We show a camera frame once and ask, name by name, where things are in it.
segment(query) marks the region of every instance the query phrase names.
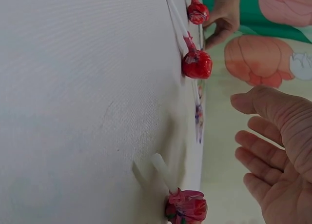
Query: red lollipop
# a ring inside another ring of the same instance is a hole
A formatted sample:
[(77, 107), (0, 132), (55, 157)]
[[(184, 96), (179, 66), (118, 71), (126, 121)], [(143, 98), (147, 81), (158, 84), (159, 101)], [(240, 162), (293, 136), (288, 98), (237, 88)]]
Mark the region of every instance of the red lollipop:
[(154, 154), (151, 160), (169, 189), (165, 208), (168, 221), (172, 224), (201, 224), (208, 211), (204, 194), (192, 190), (181, 191), (172, 180), (168, 167), (160, 154)]
[(182, 30), (184, 41), (189, 49), (189, 52), (184, 56), (182, 60), (183, 73), (192, 79), (207, 79), (212, 70), (213, 62), (210, 56), (204, 51), (196, 49), (195, 44), (192, 41), (191, 34), (185, 28), (182, 18), (175, 6), (173, 0), (167, 0), (172, 12), (174, 13), (177, 21)]
[(208, 8), (199, 0), (191, 1), (191, 5), (187, 8), (187, 15), (189, 20), (195, 25), (200, 25), (209, 19)]

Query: orange cartoon figure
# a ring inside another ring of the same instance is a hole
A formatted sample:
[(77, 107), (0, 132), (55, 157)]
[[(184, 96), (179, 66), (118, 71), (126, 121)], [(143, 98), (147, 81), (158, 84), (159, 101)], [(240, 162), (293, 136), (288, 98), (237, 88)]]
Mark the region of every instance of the orange cartoon figure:
[(259, 0), (259, 6), (271, 22), (297, 27), (312, 25), (312, 0)]
[(292, 80), (292, 48), (285, 42), (264, 36), (243, 35), (229, 41), (224, 49), (227, 70), (247, 84), (278, 88), (282, 80)]

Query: finger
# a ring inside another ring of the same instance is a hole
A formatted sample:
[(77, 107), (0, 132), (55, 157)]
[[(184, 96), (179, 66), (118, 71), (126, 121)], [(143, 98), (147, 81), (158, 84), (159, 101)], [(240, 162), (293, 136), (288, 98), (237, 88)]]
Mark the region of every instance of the finger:
[(302, 111), (310, 111), (312, 116), (310, 101), (265, 86), (256, 86), (245, 94), (232, 95), (231, 104), (244, 114), (259, 114), (276, 125), (281, 134), (285, 133), (284, 126)]
[(248, 173), (244, 176), (244, 184), (251, 193), (251, 195), (261, 205), (263, 199), (271, 189), (271, 186), (257, 178), (254, 174)]
[(245, 114), (259, 114), (280, 130), (295, 169), (312, 182), (312, 103), (275, 89), (256, 86), (231, 96), (232, 106)]
[(232, 31), (223, 29), (219, 33), (214, 33), (206, 39), (205, 49), (210, 49), (222, 42), (224, 42), (228, 36), (232, 34)]
[(220, 14), (219, 12), (217, 11), (212, 11), (210, 12), (209, 14), (209, 19), (207, 21), (204, 21), (203, 22), (203, 28), (207, 28), (209, 27), (212, 23), (214, 23), (217, 19), (223, 17), (224, 15)]
[(273, 142), (277, 143), (281, 147), (284, 147), (282, 142), (282, 136), (277, 127), (273, 123), (265, 120), (262, 117), (256, 116), (249, 119), (248, 127), (251, 130), (259, 133), (260, 135), (268, 138), (269, 140), (272, 140)]
[(239, 131), (235, 141), (272, 168), (284, 172), (289, 161), (284, 150), (247, 131)]
[(249, 152), (243, 147), (239, 147), (235, 151), (235, 157), (259, 179), (265, 181), (267, 184), (273, 186), (276, 184), (283, 174), (280, 170), (274, 169), (260, 160), (253, 153)]

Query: open hand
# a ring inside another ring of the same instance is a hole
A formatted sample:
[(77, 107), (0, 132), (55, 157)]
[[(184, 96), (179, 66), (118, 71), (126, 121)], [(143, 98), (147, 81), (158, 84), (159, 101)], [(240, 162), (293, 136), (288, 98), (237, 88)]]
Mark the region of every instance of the open hand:
[(244, 183), (261, 206), (266, 224), (312, 224), (312, 102), (257, 86), (231, 97), (232, 106), (252, 117), (237, 133), (236, 158), (251, 173)]
[(205, 48), (209, 49), (225, 39), (239, 28), (240, 0), (214, 0), (214, 9), (210, 12), (209, 20), (203, 23), (203, 28), (216, 23), (214, 33), (206, 39)]

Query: plastic stick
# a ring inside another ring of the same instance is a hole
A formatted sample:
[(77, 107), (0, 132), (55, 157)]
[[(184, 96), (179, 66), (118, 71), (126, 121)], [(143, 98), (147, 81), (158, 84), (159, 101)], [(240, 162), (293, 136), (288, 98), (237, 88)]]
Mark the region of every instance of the plastic stick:
[(200, 50), (202, 50), (204, 48), (204, 31), (203, 31), (203, 25), (200, 24), (199, 25), (199, 46), (200, 46)]
[(200, 97), (198, 91), (197, 79), (193, 80), (194, 92), (195, 92), (195, 104), (196, 106), (200, 105)]
[(179, 27), (180, 27), (180, 30), (182, 31), (183, 36), (188, 38), (189, 37), (189, 33), (188, 33), (184, 23), (183, 23), (182, 17), (179, 14), (174, 1), (173, 0), (167, 0), (167, 3), (169, 5), (169, 7), (171, 8), (173, 14), (176, 17), (176, 20), (177, 20), (177, 22), (179, 24)]
[(172, 181), (170, 172), (168, 170), (168, 167), (163, 160), (162, 156), (158, 153), (154, 154), (151, 158), (151, 161), (156, 168), (156, 170), (161, 174), (164, 182), (166, 183), (169, 191), (173, 194), (178, 192), (178, 187), (175, 185), (174, 181)]

